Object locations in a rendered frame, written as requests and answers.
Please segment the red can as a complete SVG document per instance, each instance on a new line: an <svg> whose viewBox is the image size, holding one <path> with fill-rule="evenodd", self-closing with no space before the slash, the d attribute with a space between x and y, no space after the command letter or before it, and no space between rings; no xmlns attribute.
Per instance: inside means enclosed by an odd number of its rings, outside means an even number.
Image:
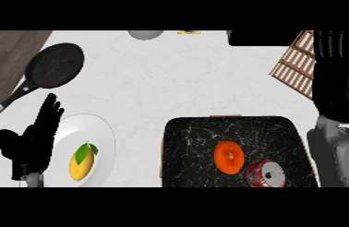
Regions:
<svg viewBox="0 0 349 227"><path fill-rule="evenodd" d="M253 163L245 172L251 187L284 187L287 178L281 165L272 160Z"/></svg>

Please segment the black frying pan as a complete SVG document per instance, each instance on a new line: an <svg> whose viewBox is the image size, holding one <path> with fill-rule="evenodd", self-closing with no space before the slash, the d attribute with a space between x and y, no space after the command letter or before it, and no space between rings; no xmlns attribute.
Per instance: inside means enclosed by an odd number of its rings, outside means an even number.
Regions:
<svg viewBox="0 0 349 227"><path fill-rule="evenodd" d="M0 113L35 89L53 89L66 84L78 75L82 64L84 53L74 43L63 42L44 48L26 64L25 81L0 102Z"/></svg>

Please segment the yellow lemon with green leaves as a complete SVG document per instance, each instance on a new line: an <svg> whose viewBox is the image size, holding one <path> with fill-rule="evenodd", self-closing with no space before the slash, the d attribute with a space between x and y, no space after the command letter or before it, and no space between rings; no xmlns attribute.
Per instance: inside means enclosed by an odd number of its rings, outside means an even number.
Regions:
<svg viewBox="0 0 349 227"><path fill-rule="evenodd" d="M74 181L80 182L93 169L97 147L85 142L80 145L69 161L68 171Z"/></svg>

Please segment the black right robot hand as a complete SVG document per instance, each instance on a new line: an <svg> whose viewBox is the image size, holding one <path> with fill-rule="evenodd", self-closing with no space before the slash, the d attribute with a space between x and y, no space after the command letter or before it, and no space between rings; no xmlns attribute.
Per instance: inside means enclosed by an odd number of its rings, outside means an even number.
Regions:
<svg viewBox="0 0 349 227"><path fill-rule="evenodd" d="M349 32L313 31L312 101L325 118L349 124Z"/></svg>

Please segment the orange squash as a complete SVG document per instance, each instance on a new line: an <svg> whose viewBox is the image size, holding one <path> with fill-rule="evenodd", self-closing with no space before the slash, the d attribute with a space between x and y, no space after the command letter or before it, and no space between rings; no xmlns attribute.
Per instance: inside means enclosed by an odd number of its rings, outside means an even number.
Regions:
<svg viewBox="0 0 349 227"><path fill-rule="evenodd" d="M239 145L230 140L221 140L214 148L213 161L217 169L229 175L238 174L245 161Z"/></svg>

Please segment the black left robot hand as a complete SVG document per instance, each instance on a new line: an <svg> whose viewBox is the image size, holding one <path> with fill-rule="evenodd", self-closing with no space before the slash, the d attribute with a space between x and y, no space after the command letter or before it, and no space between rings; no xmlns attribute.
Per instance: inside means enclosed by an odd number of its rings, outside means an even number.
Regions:
<svg viewBox="0 0 349 227"><path fill-rule="evenodd" d="M12 177L19 181L31 173L43 173L51 157L54 136L63 109L57 96L47 94L34 123L22 135L0 130L0 152L12 160Z"/></svg>

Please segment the wooden slatted tiered shelf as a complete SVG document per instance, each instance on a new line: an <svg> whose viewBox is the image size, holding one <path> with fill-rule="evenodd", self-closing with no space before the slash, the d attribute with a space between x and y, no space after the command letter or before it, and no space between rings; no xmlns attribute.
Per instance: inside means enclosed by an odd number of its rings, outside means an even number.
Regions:
<svg viewBox="0 0 349 227"><path fill-rule="evenodd" d="M313 31L303 30L272 68L270 76L309 99L312 99L313 65Z"/></svg>

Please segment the grey bowl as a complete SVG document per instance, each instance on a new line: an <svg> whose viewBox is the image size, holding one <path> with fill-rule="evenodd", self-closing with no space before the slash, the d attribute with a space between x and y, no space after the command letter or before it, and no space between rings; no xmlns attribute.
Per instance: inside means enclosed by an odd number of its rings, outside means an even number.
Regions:
<svg viewBox="0 0 349 227"><path fill-rule="evenodd" d="M130 30L128 34L136 40L152 40L156 38L164 32L161 30Z"/></svg>

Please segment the black appliance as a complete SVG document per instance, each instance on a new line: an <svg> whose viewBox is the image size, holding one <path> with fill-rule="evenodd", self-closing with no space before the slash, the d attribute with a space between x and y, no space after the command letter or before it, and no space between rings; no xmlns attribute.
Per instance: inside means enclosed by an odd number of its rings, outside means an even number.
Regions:
<svg viewBox="0 0 349 227"><path fill-rule="evenodd" d="M298 30L227 30L230 46L290 46Z"/></svg>

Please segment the black marbled tray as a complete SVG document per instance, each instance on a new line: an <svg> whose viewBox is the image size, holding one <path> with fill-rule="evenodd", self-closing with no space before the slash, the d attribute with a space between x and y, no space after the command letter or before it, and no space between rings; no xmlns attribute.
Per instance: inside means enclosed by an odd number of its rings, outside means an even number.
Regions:
<svg viewBox="0 0 349 227"><path fill-rule="evenodd" d="M223 173L214 165L214 148L230 140L245 163L275 161L287 187L318 185L297 128L282 116L179 117L165 124L162 186L245 187L245 173Z"/></svg>

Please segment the white plate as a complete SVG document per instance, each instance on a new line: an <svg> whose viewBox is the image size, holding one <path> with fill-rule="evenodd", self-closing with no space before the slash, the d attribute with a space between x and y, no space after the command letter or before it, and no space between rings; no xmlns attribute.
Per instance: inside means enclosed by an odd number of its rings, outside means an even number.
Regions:
<svg viewBox="0 0 349 227"><path fill-rule="evenodd" d="M93 144L97 153L90 172L80 181L75 181L69 174L69 163L82 144ZM102 186L114 167L114 155L114 132L106 121L87 113L63 118L54 136L48 168L43 173L44 186Z"/></svg>

